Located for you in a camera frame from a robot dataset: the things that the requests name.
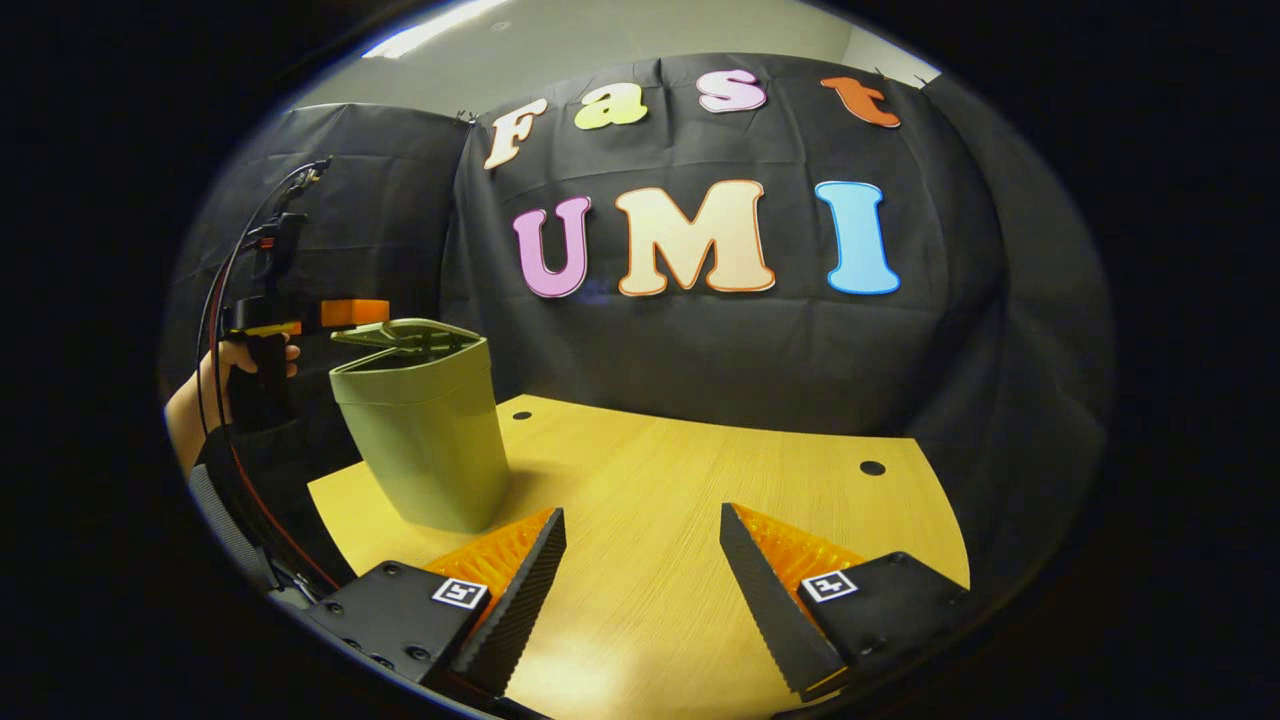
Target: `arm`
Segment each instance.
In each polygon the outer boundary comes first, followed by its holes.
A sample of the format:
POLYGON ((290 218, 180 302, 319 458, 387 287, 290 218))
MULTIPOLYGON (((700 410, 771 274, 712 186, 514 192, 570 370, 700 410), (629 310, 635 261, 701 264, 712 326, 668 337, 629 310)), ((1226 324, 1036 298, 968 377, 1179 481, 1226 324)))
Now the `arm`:
MULTIPOLYGON (((288 360, 297 360, 300 354, 297 346, 285 346, 284 356, 288 360)), ((230 413, 230 401, 227 397, 227 380, 230 378, 232 368, 238 366, 246 373, 256 373, 257 365, 250 357, 246 346, 233 342, 221 342, 218 346, 218 360, 220 365, 219 382, 223 387, 223 414, 227 416, 227 421, 232 423, 234 420, 230 413)), ((297 365, 289 363, 288 377, 292 378, 297 373, 297 365)), ((200 457, 200 451, 205 447, 205 430, 200 425, 201 413, 204 413, 209 432, 214 432, 219 427, 219 421, 218 398, 214 393, 214 360, 210 352, 205 354, 200 361, 200 369, 187 378, 187 382, 178 388, 178 392, 173 393, 164 407, 165 424, 169 427, 169 442, 173 443, 183 477, 191 475, 192 468, 196 466, 196 459, 200 457), (205 396, 204 409, 200 407, 200 400, 196 396, 197 382, 205 396)))

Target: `trash bin lid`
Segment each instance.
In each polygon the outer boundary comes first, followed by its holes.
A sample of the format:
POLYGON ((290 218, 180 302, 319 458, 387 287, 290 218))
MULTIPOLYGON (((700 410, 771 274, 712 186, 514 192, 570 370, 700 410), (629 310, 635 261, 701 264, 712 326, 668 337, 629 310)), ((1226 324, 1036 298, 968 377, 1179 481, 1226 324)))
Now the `trash bin lid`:
POLYGON ((480 342, 479 334, 436 320, 399 318, 330 334, 338 342, 445 356, 480 342))

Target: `ceiling light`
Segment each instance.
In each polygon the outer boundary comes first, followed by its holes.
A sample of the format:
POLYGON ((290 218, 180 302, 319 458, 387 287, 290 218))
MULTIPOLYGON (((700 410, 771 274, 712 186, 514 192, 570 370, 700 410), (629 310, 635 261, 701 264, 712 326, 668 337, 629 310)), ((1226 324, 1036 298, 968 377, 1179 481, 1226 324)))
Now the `ceiling light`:
POLYGON ((361 56, 390 59, 399 58, 442 32, 476 18, 506 1, 507 0, 472 0, 471 3, 458 5, 438 18, 433 18, 420 26, 415 26, 393 35, 361 56))

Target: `table surface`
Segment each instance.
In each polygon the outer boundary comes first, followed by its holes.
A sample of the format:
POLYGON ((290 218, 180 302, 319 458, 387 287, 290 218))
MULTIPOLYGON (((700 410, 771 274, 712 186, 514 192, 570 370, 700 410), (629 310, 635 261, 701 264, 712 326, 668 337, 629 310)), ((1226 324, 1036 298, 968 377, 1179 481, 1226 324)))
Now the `table surface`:
MULTIPOLYGON (((534 396, 498 406, 511 491, 494 528, 564 509, 568 547, 516 702, 556 717, 767 717, 800 707, 719 546, 736 502, 863 557, 906 551, 969 587, 951 505, 913 439, 783 433, 534 396), (532 415, 524 420, 515 413, 532 415), (859 469, 874 460, 881 475, 859 469)), ((399 518, 361 462, 310 484, 357 575, 424 566, 479 536, 399 518)))

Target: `olive green bin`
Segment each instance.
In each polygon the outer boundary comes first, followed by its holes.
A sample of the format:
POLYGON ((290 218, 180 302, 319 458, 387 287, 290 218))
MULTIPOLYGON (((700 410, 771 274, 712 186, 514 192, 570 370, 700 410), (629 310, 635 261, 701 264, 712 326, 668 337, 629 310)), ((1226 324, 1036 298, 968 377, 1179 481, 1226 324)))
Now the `olive green bin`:
POLYGON ((489 343, 420 318, 335 332, 381 347, 329 372, 360 455, 401 518, 462 533, 486 529, 507 492, 489 343))

